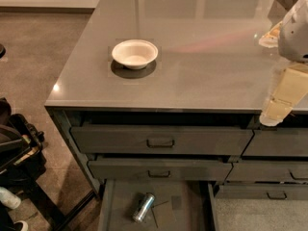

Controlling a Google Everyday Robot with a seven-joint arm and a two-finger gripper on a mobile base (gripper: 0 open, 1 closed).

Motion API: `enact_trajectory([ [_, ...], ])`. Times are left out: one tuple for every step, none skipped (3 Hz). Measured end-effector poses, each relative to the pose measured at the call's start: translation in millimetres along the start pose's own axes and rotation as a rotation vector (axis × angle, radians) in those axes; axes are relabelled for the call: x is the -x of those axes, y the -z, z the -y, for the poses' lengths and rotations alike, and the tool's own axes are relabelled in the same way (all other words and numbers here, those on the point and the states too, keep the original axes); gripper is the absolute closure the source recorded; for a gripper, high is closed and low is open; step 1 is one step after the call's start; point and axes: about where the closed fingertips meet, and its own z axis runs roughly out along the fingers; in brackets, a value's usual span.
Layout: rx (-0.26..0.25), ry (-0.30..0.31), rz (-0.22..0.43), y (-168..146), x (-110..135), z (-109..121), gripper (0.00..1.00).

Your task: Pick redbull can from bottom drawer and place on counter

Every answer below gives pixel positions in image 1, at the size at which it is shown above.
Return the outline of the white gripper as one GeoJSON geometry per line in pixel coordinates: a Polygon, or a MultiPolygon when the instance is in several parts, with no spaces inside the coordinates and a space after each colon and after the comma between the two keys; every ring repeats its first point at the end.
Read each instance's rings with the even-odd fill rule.
{"type": "MultiPolygon", "coordinates": [[[[259,39],[263,47],[278,46],[279,54],[298,63],[308,62],[308,0],[297,0],[278,22],[259,39]]],[[[308,65],[291,64],[279,72],[266,98],[260,122],[269,127],[281,123],[308,94],[308,65]]]]}

